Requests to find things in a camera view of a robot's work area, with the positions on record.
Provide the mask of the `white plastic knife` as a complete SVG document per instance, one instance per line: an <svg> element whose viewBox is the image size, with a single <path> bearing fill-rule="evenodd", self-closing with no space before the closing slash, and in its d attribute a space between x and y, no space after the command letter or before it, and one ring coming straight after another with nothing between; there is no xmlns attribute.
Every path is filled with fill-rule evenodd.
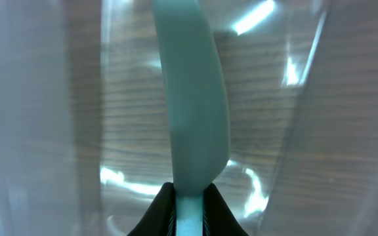
<svg viewBox="0 0 378 236"><path fill-rule="evenodd" d="M225 169L230 118L210 24L196 0L155 0L167 95L176 235L202 235L203 192Z"/></svg>

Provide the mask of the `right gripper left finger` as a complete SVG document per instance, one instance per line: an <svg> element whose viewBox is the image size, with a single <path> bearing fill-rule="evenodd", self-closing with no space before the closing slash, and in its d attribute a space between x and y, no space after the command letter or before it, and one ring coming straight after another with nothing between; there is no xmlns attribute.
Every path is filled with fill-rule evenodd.
<svg viewBox="0 0 378 236"><path fill-rule="evenodd" d="M176 225L175 189L166 182L128 236L175 236Z"/></svg>

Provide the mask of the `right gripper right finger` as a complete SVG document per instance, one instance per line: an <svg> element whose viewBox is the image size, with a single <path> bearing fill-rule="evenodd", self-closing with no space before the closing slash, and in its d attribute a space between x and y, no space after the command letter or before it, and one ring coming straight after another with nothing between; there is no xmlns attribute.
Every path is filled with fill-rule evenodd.
<svg viewBox="0 0 378 236"><path fill-rule="evenodd" d="M203 236L247 236L215 184L203 192Z"/></svg>

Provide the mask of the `clear plastic container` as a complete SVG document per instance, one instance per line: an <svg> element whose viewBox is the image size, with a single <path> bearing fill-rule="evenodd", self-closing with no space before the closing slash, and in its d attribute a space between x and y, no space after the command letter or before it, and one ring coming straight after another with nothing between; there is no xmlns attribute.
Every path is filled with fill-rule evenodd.
<svg viewBox="0 0 378 236"><path fill-rule="evenodd" d="M248 235L378 235L378 1L202 1ZM0 235L127 235L173 179L151 1L0 1Z"/></svg>

